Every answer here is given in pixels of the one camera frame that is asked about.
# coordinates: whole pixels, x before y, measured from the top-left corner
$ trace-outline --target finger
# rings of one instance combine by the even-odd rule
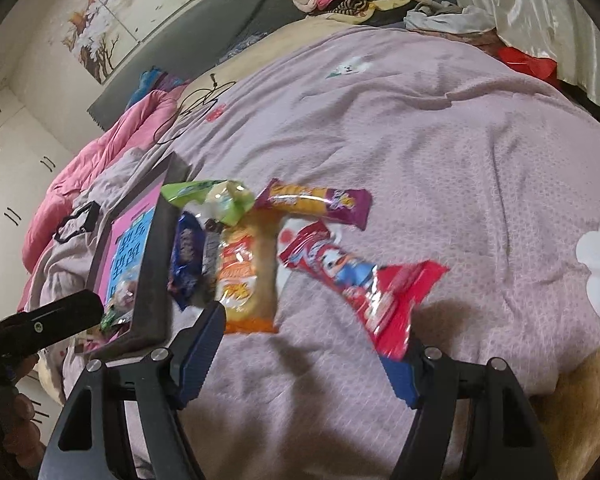
[[[22,420],[31,420],[36,415],[33,402],[23,394],[17,394],[13,399],[13,409]]]
[[[45,447],[38,443],[37,446],[27,453],[16,455],[16,460],[20,467],[24,469],[33,469],[42,462],[45,455]]]
[[[16,368],[16,382],[33,370],[40,357],[38,354],[30,355],[25,358]]]
[[[4,437],[4,449],[11,454],[23,454],[40,443],[40,430],[33,422],[23,422]]]

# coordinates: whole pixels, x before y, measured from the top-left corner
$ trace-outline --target silver bolt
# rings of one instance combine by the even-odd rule
[[[156,348],[151,352],[151,359],[154,361],[164,361],[169,355],[169,351],[166,348]]]
[[[431,361],[437,361],[442,357],[442,350],[435,346],[428,346],[424,349],[424,355]]]
[[[88,372],[97,372],[102,367],[102,361],[99,359],[92,359],[87,363]]]
[[[504,359],[500,359],[499,357],[494,357],[491,360],[491,366],[493,367],[494,370],[503,372],[504,370],[507,369],[507,362]]]

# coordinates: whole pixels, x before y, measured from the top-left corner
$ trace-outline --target blue gripper pad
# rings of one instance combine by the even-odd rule
[[[405,362],[393,361],[387,357],[379,356],[384,367],[384,373],[394,389],[395,396],[414,408],[418,400],[418,393],[413,382],[413,367]]]
[[[178,410],[183,409],[190,400],[198,397],[202,384],[205,382],[206,374],[211,368],[216,351],[220,346],[226,315],[224,307],[220,306],[213,310],[208,319],[202,319],[205,311],[200,315],[194,327],[198,328],[199,322],[203,322],[200,333],[190,346],[180,365],[180,387],[173,399]]]

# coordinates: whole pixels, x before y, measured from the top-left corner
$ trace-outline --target black cable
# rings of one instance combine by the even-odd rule
[[[171,137],[167,140],[158,140],[156,137],[158,136],[158,133],[162,130],[162,128],[165,124],[169,123],[170,121],[175,122],[175,120],[177,120],[180,115],[182,115],[183,117],[189,115],[190,113],[195,111],[195,109],[199,106],[205,106],[207,104],[211,104],[211,106],[205,111],[205,114],[206,114],[206,112],[208,112],[209,110],[211,110],[211,108],[213,108],[214,106],[216,106],[218,104],[220,96],[223,93],[225,93],[229,88],[231,88],[233,85],[235,85],[235,83],[236,83],[235,81],[229,81],[227,83],[218,85],[215,74],[211,73],[211,74],[209,74],[209,77],[211,78],[211,82],[213,83],[213,88],[198,88],[198,89],[194,90],[193,92],[191,92],[188,96],[186,96],[182,100],[178,109],[173,114],[171,114],[171,116],[166,121],[164,121],[154,131],[154,146],[163,146],[165,144],[168,144],[169,142],[173,142],[174,140],[179,138],[184,133],[184,131],[182,131],[179,134],[177,134],[176,136]],[[183,106],[184,106],[185,102],[187,101],[187,99],[189,99],[190,97],[195,95],[197,92],[206,92],[206,94],[204,94],[203,96],[200,96],[198,99],[193,101],[192,104],[190,104],[189,106],[187,106],[186,108],[183,109]],[[213,97],[211,100],[207,101],[216,92],[219,92],[219,93],[216,94],[215,97]]]

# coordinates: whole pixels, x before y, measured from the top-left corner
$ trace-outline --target gray headboard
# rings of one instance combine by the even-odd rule
[[[88,112],[108,130],[124,112],[145,70],[158,66],[180,78],[196,78],[238,41],[302,18],[304,13],[291,0],[202,0],[116,70]]]

